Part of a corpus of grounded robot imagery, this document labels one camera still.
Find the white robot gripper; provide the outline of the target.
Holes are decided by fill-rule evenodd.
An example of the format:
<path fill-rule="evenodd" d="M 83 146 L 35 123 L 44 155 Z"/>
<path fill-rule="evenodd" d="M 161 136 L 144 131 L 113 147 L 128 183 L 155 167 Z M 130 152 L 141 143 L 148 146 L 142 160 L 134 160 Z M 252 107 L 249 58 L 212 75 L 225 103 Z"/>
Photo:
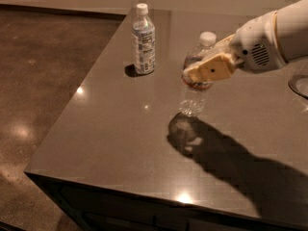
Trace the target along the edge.
<path fill-rule="evenodd" d="M 244 61 L 243 69 L 262 73 L 284 67 L 287 62 L 279 47 L 277 32 L 277 11 L 254 18 L 215 44 L 228 45 L 231 52 Z M 218 53 L 212 57 L 191 64 L 183 70 L 187 83 L 211 83 L 228 79 L 242 63 L 229 53 Z"/>

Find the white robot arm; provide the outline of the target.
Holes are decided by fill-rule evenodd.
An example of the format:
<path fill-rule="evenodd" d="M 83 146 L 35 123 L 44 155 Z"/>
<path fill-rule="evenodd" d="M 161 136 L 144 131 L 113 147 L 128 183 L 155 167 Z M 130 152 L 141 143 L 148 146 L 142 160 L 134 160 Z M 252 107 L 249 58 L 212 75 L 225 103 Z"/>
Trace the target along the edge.
<path fill-rule="evenodd" d="M 203 86 L 228 79 L 238 69 L 263 73 L 307 57 L 308 0 L 301 0 L 246 22 L 186 68 L 182 78 Z"/>

